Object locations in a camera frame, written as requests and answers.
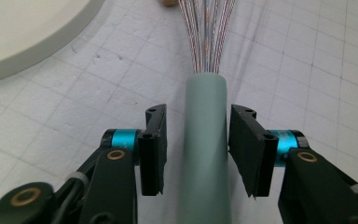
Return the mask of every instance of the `green handle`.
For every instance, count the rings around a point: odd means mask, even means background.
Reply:
[[[223,77],[196,74],[187,81],[180,224],[231,223],[226,114]]]

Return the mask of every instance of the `white grid surface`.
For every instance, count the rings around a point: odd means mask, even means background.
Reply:
[[[238,0],[220,71],[229,104],[266,129],[302,131],[358,181],[358,0]],[[0,81],[0,197],[31,181],[58,188],[106,129],[144,129],[145,110],[165,103],[165,190],[139,196],[139,223],[174,223],[191,74],[179,7],[106,0],[65,48]],[[248,199],[230,160],[233,223],[282,223],[282,176],[275,169],[269,198]]]

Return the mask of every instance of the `whisk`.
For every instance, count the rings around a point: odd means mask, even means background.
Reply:
[[[186,82],[178,223],[231,223],[227,87],[218,72],[234,0],[179,0],[179,4],[195,75]]]

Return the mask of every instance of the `brown object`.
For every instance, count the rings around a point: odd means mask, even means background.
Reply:
[[[166,7],[174,7],[176,5],[178,5],[179,0],[160,0],[161,4],[166,6]]]

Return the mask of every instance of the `metal wire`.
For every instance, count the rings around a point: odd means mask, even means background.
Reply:
[[[194,73],[218,73],[229,18],[235,0],[179,0]]]

